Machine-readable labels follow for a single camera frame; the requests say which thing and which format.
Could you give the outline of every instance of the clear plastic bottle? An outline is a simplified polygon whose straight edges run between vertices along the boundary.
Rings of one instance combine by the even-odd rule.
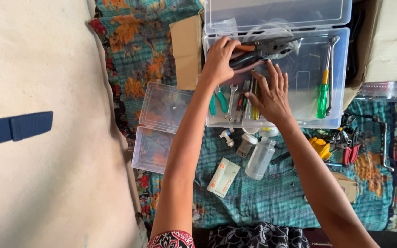
[[[258,134],[261,137],[275,137],[280,134],[280,131],[276,127],[264,127],[258,131]]]
[[[273,148],[275,143],[277,142],[271,138],[261,138],[261,142],[257,143],[254,153],[244,170],[246,175],[255,180],[261,180],[263,178],[264,172],[266,172],[267,166],[269,166],[275,152],[275,148]]]

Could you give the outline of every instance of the floral bedsheet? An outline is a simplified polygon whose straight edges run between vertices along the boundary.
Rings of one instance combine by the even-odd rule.
[[[106,69],[114,96],[116,124],[133,147],[135,131],[146,85],[158,79],[176,84],[175,63],[169,24],[198,13],[198,0],[97,0],[96,15],[88,24],[97,33],[105,49]],[[377,127],[368,120],[357,121],[362,130],[360,155],[350,168],[334,168],[360,184],[357,202],[353,205],[368,230],[397,232],[397,104],[363,104],[354,101],[348,111],[383,117],[389,123],[388,162],[396,168],[389,173],[381,167],[380,139]],[[303,191],[290,160],[270,166],[266,177],[278,174],[273,182],[263,179],[253,184],[243,170],[228,194],[221,199],[206,191],[215,166],[221,157],[245,166],[241,159],[219,138],[219,128],[206,128],[194,184],[191,206],[193,224],[210,228],[218,224],[251,225],[266,221],[281,226],[319,226],[310,206],[302,199]],[[233,136],[241,141],[242,132]],[[285,147],[280,137],[277,143]],[[277,156],[286,150],[277,151]],[[341,155],[334,159],[341,161]],[[142,217],[151,228],[163,176],[138,171],[138,186]]]

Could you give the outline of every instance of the blue strap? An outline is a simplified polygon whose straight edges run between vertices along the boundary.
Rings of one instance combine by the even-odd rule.
[[[53,111],[0,118],[0,143],[48,132],[52,129]]]

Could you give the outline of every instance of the green screwdriver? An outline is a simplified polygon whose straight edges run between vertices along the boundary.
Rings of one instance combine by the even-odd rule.
[[[326,62],[326,69],[324,70],[323,83],[319,86],[318,107],[316,110],[316,117],[318,119],[324,119],[326,117],[327,92],[329,91],[329,85],[327,84],[327,81],[329,78],[330,56],[332,56],[331,44],[329,44],[329,50],[327,52],[327,62]]]

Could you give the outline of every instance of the fingers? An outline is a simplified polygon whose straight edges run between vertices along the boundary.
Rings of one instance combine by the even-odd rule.
[[[228,41],[229,41],[229,37],[223,36],[217,42],[215,42],[214,46],[219,47],[219,48],[224,48],[224,46],[226,46],[226,43]]]
[[[283,74],[283,91],[287,95],[287,91],[289,90],[289,78],[287,76],[287,72]]]
[[[272,61],[268,59],[266,61],[266,65],[270,75],[270,89],[278,88],[278,74],[277,71],[275,70],[275,67],[272,64]]]
[[[251,70],[251,74],[258,81],[262,94],[268,92],[269,87],[267,86],[266,78],[263,77],[263,75],[261,75],[260,73],[256,72],[255,70]]]
[[[277,76],[278,76],[278,89],[283,91],[283,74],[281,73],[278,64],[275,64],[275,70],[277,71]]]
[[[234,51],[235,47],[240,45],[241,42],[239,40],[231,40],[229,41],[226,46],[224,48],[227,49],[228,54],[232,54],[232,52]]]
[[[249,101],[251,102],[251,104],[256,107],[258,110],[262,110],[264,105],[263,103],[260,101],[260,99],[258,99],[258,97],[250,92],[246,92],[244,93],[244,95],[249,99]]]

